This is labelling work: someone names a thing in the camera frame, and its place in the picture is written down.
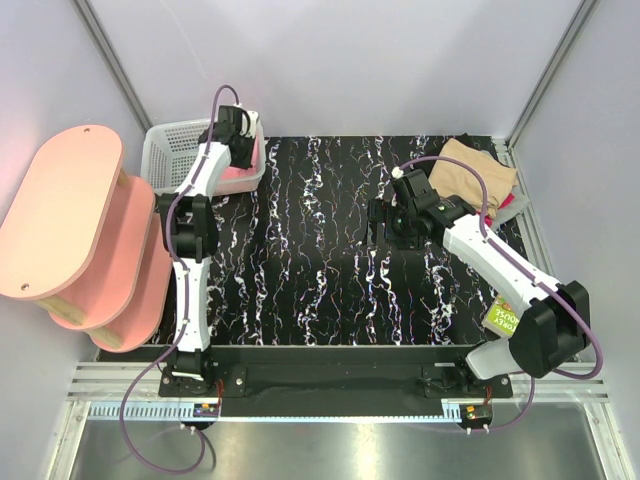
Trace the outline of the pink t-shirt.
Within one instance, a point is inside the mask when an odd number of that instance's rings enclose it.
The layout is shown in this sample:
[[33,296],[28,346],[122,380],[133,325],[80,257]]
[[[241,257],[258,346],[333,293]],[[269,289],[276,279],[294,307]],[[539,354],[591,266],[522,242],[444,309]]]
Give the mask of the pink t-shirt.
[[221,182],[256,182],[262,178],[265,171],[265,146],[261,138],[255,140],[251,161],[252,165],[249,169],[228,167],[221,177]]

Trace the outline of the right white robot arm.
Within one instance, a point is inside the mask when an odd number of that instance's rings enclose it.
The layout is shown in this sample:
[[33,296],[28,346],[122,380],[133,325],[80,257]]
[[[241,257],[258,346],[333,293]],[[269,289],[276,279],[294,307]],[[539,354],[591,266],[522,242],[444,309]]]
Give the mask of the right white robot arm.
[[404,250],[433,243],[481,275],[509,304],[519,323],[508,338],[471,349],[454,371],[454,384],[476,396],[490,380],[523,372],[541,379],[588,347],[600,347],[590,328],[589,294],[577,281],[560,283],[535,268],[493,232],[457,196],[406,205],[373,199],[367,207],[367,241],[382,232]]

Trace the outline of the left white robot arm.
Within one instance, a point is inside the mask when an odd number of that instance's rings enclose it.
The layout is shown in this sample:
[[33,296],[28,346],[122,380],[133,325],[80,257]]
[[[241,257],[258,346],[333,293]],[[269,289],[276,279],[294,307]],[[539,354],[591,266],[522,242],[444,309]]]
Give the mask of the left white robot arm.
[[205,134],[186,177],[160,196],[163,240],[176,283],[174,339],[160,357],[166,363],[162,396],[209,396],[221,389],[207,326],[207,284],[219,242],[212,199],[229,191],[223,182],[227,170],[249,170],[263,156],[259,133]]

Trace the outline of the white plastic mesh basket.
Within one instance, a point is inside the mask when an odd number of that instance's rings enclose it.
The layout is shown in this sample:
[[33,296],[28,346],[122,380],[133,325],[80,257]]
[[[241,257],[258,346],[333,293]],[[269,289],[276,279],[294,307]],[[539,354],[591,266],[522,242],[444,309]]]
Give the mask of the white plastic mesh basket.
[[[249,110],[256,120],[255,140],[261,138],[266,145],[261,119],[257,112]],[[199,137],[206,132],[209,119],[166,123],[152,127],[143,145],[141,177],[158,195],[173,193],[188,177],[192,165],[198,157]],[[214,190],[215,196],[225,196],[255,191],[261,181],[222,183]]]

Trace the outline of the tan folded t-shirt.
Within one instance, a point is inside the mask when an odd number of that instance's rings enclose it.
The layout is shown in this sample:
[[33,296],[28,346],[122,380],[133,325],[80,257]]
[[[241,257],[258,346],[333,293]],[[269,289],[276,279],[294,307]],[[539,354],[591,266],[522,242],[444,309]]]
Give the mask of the tan folded t-shirt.
[[[480,153],[470,162],[459,161],[472,168],[483,180],[488,198],[487,214],[496,216],[497,208],[518,184],[517,171],[496,161],[492,156]],[[477,211],[481,210],[483,195],[479,180],[467,169],[457,164],[438,160],[429,175],[429,182],[441,197],[457,195]]]

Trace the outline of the black folded t-shirt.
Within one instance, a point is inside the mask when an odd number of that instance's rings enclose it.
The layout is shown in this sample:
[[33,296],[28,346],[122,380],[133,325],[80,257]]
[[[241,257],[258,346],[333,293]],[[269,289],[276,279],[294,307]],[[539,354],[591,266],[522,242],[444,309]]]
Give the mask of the black folded t-shirt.
[[470,162],[472,159],[476,159],[480,153],[481,151],[475,148],[473,138],[468,134],[461,134],[446,140],[439,155],[458,161]]

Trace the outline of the magenta folded t-shirt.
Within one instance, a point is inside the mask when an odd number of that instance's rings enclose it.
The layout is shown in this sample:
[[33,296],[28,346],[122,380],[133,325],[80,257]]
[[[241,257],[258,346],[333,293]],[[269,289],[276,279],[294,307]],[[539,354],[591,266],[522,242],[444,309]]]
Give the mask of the magenta folded t-shirt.
[[[513,193],[510,193],[505,200],[500,204],[500,206],[497,208],[496,213],[500,213],[502,210],[506,209],[510,204],[512,204],[514,201],[516,200],[516,196]],[[485,224],[488,227],[492,227],[494,220],[497,218],[497,216],[491,217],[490,215],[487,215],[485,217]]]

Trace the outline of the grey folded t-shirt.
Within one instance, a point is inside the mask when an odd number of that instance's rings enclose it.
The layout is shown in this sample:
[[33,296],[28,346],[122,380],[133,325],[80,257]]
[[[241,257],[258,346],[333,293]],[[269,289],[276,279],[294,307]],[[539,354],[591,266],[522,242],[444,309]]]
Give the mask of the grey folded t-shirt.
[[530,201],[524,193],[520,191],[512,193],[516,196],[516,200],[500,213],[496,213],[497,218],[494,220],[493,226],[491,227],[492,230],[496,231],[501,225],[523,213],[528,207]]

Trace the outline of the green treehouse book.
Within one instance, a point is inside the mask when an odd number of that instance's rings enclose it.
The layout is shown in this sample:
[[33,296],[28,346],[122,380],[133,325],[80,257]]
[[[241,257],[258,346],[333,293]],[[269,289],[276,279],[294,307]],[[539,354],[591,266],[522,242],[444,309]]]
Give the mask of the green treehouse book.
[[487,312],[482,325],[502,338],[509,338],[519,324],[511,306],[502,295],[497,295],[491,308]]

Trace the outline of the pink three-tier shelf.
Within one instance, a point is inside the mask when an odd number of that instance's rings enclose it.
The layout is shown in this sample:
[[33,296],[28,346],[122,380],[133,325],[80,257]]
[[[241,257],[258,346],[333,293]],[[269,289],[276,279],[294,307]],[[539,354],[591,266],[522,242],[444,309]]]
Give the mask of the pink three-tier shelf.
[[172,263],[151,185],[109,127],[81,125],[35,154],[1,225],[1,293],[124,353],[158,330]]

